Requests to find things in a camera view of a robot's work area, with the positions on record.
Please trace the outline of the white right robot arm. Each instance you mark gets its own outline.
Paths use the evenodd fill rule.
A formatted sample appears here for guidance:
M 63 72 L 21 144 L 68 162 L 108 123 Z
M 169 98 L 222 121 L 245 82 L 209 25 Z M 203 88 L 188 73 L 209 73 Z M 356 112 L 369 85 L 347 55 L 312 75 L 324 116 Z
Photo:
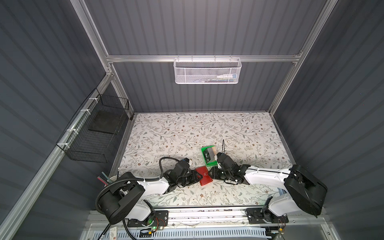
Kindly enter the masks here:
M 288 169 L 238 165 L 224 153 L 218 153 L 217 165 L 209 170 L 209 175 L 229 185 L 266 185 L 285 191 L 278 197 L 268 197 L 256 214 L 267 223 L 297 211 L 319 216 L 328 192 L 324 183 L 299 165 Z

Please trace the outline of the red card holder wallet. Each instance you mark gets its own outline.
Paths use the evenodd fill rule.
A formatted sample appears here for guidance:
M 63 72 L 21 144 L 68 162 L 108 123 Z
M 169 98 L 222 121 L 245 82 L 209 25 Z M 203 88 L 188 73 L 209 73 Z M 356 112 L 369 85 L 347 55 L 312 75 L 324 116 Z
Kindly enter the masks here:
M 201 175 L 201 177 L 199 177 L 199 183 L 201 186 L 205 186 L 213 182 L 213 179 L 210 177 L 208 168 L 206 166 L 196 168 L 196 172 L 199 174 L 199 176 Z

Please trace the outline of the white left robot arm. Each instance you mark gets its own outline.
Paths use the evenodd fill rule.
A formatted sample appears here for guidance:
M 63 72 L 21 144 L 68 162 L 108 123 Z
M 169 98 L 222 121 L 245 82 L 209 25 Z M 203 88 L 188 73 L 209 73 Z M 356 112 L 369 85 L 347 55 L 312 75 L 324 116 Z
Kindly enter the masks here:
M 148 226 L 156 211 L 147 201 L 147 196 L 168 194 L 204 179 L 204 174 L 191 169 L 188 158 L 162 157 L 159 167 L 161 174 L 156 178 L 138 178 L 126 172 L 107 184 L 96 197 L 96 210 L 106 216 L 112 225 L 130 217 Z

